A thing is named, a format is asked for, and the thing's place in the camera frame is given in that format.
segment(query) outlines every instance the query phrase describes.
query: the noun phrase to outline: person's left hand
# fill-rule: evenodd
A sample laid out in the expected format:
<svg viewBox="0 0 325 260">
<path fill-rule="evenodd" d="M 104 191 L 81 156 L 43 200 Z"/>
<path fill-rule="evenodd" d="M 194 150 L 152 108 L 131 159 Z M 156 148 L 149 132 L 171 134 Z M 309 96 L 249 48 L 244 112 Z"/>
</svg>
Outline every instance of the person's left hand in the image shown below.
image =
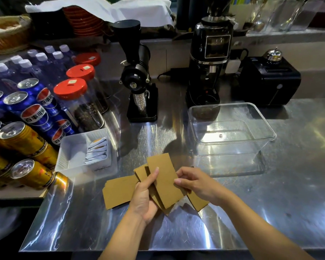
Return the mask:
<svg viewBox="0 0 325 260">
<path fill-rule="evenodd" d="M 158 206 L 155 202 L 149 199 L 149 186 L 157 179 L 159 168 L 151 173 L 143 182 L 138 182 L 135 186 L 128 211 L 139 215 L 143 221 L 148 224 L 158 211 Z"/>
</svg>

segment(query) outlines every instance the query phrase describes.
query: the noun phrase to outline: white plastic basket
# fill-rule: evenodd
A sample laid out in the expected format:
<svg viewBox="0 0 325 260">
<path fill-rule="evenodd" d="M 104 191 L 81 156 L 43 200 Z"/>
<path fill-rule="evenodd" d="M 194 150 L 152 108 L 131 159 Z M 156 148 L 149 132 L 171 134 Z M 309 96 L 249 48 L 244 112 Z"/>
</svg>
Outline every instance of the white plastic basket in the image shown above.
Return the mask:
<svg viewBox="0 0 325 260">
<path fill-rule="evenodd" d="M 107 158 L 92 164 L 84 163 L 87 148 L 92 141 L 106 137 L 107 139 Z M 98 170 L 111 166 L 111 140 L 108 136 L 107 129 L 100 129 L 66 136 L 61 140 L 58 160 L 55 171 L 61 172 L 67 177 L 74 177 L 80 173 L 86 173 L 89 170 Z"/>
</svg>

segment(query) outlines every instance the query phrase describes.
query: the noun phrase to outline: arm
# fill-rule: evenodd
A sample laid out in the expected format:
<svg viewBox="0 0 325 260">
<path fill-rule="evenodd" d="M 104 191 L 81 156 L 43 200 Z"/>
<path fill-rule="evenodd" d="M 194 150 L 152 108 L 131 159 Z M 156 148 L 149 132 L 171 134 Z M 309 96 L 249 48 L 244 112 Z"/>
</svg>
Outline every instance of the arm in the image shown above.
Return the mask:
<svg viewBox="0 0 325 260">
<path fill-rule="evenodd" d="M 158 210 L 156 204 L 149 199 L 148 191 L 148 187 L 156 180 L 158 173 L 159 168 L 156 168 L 146 180 L 136 184 L 129 208 L 99 260 L 136 259 L 143 231 Z"/>
<path fill-rule="evenodd" d="M 267 223 L 238 196 L 198 168 L 182 167 L 175 183 L 200 198 L 221 206 L 256 260 L 313 259 L 297 244 Z"/>
</svg>

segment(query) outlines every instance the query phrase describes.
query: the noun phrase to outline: container rim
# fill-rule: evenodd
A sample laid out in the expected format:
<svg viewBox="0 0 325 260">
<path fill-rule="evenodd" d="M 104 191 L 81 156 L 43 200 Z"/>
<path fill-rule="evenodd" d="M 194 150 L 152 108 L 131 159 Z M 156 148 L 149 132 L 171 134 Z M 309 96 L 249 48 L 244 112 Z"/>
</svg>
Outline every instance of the container rim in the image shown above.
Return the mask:
<svg viewBox="0 0 325 260">
<path fill-rule="evenodd" d="M 223 141 L 223 142 L 217 142 L 217 141 L 213 141 L 213 142 L 207 142 L 204 143 L 202 141 L 200 141 L 199 139 L 197 139 L 196 137 L 196 133 L 194 130 L 194 126 L 193 123 L 191 122 L 191 109 L 196 109 L 196 108 L 200 108 L 200 107 L 219 107 L 219 106 L 231 106 L 231 105 L 251 105 L 253 106 L 256 111 L 259 113 L 260 117 L 263 119 L 263 121 L 265 122 L 265 124 L 268 126 L 269 130 L 273 133 L 273 136 L 270 138 L 261 138 L 261 139 L 254 139 L 254 140 L 234 140 L 234 141 Z M 192 106 L 188 109 L 188 118 L 189 118 L 189 123 L 191 126 L 191 130 L 193 132 L 193 136 L 194 139 L 196 140 L 197 143 L 201 144 L 201 145 L 221 145 L 221 144 L 235 144 L 235 143 L 245 143 L 245 142 L 259 142 L 259 141 L 272 141 L 274 139 L 276 139 L 277 134 L 274 132 L 274 130 L 272 129 L 272 127 L 269 125 L 269 123 L 267 122 L 267 120 L 264 118 L 264 116 L 261 114 L 260 110 L 256 107 L 256 105 L 254 105 L 253 103 L 250 102 L 239 102 L 239 103 L 224 103 L 224 104 L 214 104 L 214 105 L 201 105 L 201 106 Z"/>
</svg>

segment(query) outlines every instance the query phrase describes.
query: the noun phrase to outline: red jar lid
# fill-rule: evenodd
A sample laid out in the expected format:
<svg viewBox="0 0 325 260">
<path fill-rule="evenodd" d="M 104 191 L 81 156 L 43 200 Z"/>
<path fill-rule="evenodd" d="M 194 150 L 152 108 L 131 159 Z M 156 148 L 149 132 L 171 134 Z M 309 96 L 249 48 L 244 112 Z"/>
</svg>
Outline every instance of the red jar lid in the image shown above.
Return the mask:
<svg viewBox="0 0 325 260">
<path fill-rule="evenodd" d="M 90 64 L 75 65 L 67 70 L 66 75 L 69 78 L 82 78 L 89 81 L 95 77 L 95 69 Z"/>
<path fill-rule="evenodd" d="M 56 96 L 64 100 L 78 99 L 87 91 L 87 83 L 82 78 L 70 78 L 60 82 L 53 89 Z"/>
<path fill-rule="evenodd" d="M 101 57 L 99 53 L 83 53 L 76 56 L 75 61 L 78 65 L 90 64 L 92 66 L 97 66 L 101 62 Z"/>
</svg>

